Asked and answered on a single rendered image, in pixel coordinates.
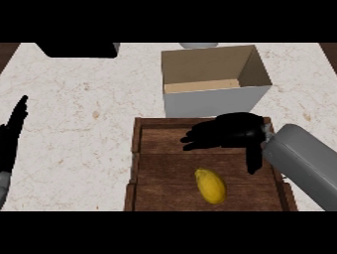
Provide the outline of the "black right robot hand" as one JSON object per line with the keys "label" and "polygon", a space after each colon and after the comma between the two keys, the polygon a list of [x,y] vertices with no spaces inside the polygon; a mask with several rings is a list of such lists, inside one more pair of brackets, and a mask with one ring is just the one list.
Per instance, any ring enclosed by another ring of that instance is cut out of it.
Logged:
{"label": "black right robot hand", "polygon": [[198,123],[180,142],[185,144],[185,151],[211,148],[245,148],[248,173],[253,175],[261,168],[260,144],[264,139],[263,117],[248,112],[236,112]]}

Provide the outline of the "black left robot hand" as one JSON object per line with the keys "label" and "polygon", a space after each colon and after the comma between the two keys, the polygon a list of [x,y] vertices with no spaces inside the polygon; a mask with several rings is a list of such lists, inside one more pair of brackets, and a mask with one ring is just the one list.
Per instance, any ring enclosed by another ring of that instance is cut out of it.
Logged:
{"label": "black left robot hand", "polygon": [[28,96],[24,95],[12,110],[8,123],[0,125],[0,173],[11,173],[15,165],[18,140],[28,116],[27,100]]}

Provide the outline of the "white cardboard box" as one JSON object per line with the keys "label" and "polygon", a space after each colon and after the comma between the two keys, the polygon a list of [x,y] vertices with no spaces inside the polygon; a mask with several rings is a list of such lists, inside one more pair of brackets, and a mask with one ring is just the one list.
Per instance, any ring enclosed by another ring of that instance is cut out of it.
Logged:
{"label": "white cardboard box", "polygon": [[254,45],[161,53],[167,118],[250,112],[272,87]]}

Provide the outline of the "brown wooden tray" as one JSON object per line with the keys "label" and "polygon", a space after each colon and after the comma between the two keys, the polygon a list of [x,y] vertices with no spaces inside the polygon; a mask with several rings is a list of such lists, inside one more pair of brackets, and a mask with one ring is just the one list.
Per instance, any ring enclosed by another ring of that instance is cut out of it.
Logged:
{"label": "brown wooden tray", "polygon": [[[135,119],[132,169],[126,186],[127,211],[295,211],[290,184],[272,165],[247,170],[242,148],[186,151],[180,142],[201,118]],[[197,169],[213,170],[225,179],[228,198],[205,202],[195,181]]]}

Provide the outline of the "yellow lemon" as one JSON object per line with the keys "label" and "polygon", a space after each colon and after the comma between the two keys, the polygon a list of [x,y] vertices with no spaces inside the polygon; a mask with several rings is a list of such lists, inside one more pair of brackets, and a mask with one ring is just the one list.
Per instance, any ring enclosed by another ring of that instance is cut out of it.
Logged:
{"label": "yellow lemon", "polygon": [[198,169],[195,179],[204,200],[211,204],[222,203],[228,196],[228,187],[219,174],[208,169]]}

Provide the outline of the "pale grey bowl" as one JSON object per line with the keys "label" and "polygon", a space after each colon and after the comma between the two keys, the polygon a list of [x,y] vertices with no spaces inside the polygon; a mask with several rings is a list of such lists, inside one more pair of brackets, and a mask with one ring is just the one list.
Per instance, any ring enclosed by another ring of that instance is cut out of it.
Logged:
{"label": "pale grey bowl", "polygon": [[207,48],[216,48],[219,43],[179,43],[183,49],[207,49]]}

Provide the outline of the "black appliance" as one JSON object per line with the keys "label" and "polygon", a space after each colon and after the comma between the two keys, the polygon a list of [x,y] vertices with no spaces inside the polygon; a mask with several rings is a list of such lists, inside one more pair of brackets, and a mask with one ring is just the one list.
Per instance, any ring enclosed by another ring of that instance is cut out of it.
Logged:
{"label": "black appliance", "polygon": [[37,46],[50,58],[114,59],[120,43],[39,43]]}

